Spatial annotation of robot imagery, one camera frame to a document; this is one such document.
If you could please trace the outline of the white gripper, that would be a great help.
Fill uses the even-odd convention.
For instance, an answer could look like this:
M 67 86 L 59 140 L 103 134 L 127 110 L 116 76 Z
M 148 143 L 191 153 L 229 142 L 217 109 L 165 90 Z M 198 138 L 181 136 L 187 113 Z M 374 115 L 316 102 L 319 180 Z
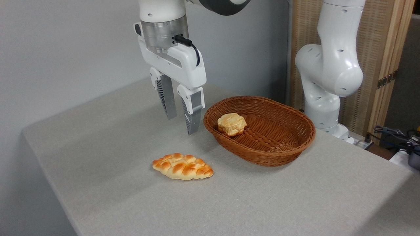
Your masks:
M 141 54 L 151 66 L 150 78 L 153 88 L 158 92 L 167 118 L 177 116 L 172 79 L 180 83 L 177 92 L 182 99 L 188 135 L 198 131 L 201 111 L 205 108 L 203 86 L 206 81 L 204 61 L 201 58 L 197 66 L 197 54 L 194 48 L 178 43 L 170 47 L 167 53 L 153 52 L 147 47 L 144 36 L 140 35 L 140 23 L 134 24 Z

